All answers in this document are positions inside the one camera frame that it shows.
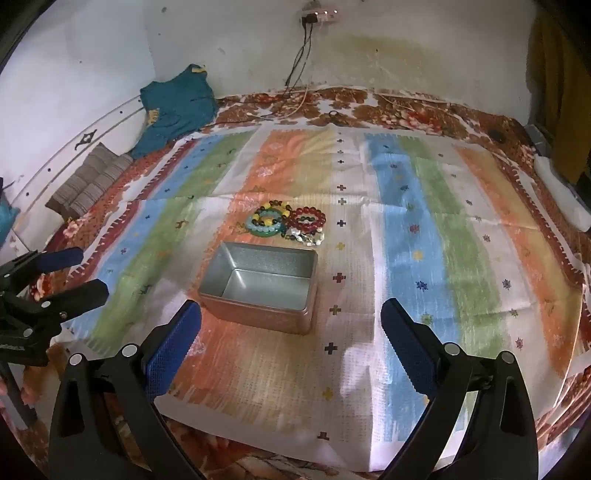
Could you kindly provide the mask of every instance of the colorful striped blanket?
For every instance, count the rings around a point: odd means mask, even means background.
[[[354,471],[384,468],[426,404],[379,325],[390,297],[469,354],[511,350],[536,418],[587,349],[577,340],[582,265],[550,231],[527,175],[478,145],[332,125],[194,134],[120,195],[68,276],[68,285],[100,278],[111,292],[103,308],[68,322],[59,340],[70,352],[111,355],[186,297],[198,301],[221,241],[299,247],[247,233],[245,219],[267,200],[326,214],[311,334],[203,309],[157,405],[211,434]],[[444,456],[459,447],[472,405],[470,397]]]

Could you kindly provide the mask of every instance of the blue gripper pad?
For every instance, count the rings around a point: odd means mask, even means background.
[[[199,304],[187,300],[168,324],[156,327],[144,340],[142,368],[149,402],[168,391],[200,328]]]
[[[426,325],[413,322],[396,299],[382,306],[382,328],[414,389],[433,399],[437,392],[437,360],[441,342]]]
[[[43,273],[56,272],[66,267],[73,267],[82,263],[84,252],[81,248],[66,248],[59,252],[41,254],[35,266]]]

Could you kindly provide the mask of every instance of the silver screw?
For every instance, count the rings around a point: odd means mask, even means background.
[[[79,353],[75,353],[70,357],[70,365],[78,365],[82,362],[82,355]]]
[[[503,352],[501,353],[501,358],[507,364],[512,364],[515,361],[515,357],[511,352]]]
[[[130,343],[129,345],[125,345],[123,347],[123,350],[121,351],[121,353],[123,353],[123,356],[130,357],[130,356],[134,356],[137,351],[138,351],[138,346],[134,345],[133,343]]]
[[[455,343],[446,343],[444,349],[449,355],[456,356],[460,354],[460,347]]]

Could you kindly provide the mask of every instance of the brown curtain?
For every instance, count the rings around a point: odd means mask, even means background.
[[[532,29],[529,61],[530,75],[544,94],[537,122],[550,137],[554,168],[575,184],[591,150],[591,76],[545,11]]]

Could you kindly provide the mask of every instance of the red beaded bracelet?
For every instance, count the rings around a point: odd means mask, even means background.
[[[306,215],[313,215],[313,218],[306,217]],[[302,232],[310,233],[315,232],[326,223],[326,215],[315,207],[303,207],[292,210],[291,215],[285,222],[288,228],[293,227]]]

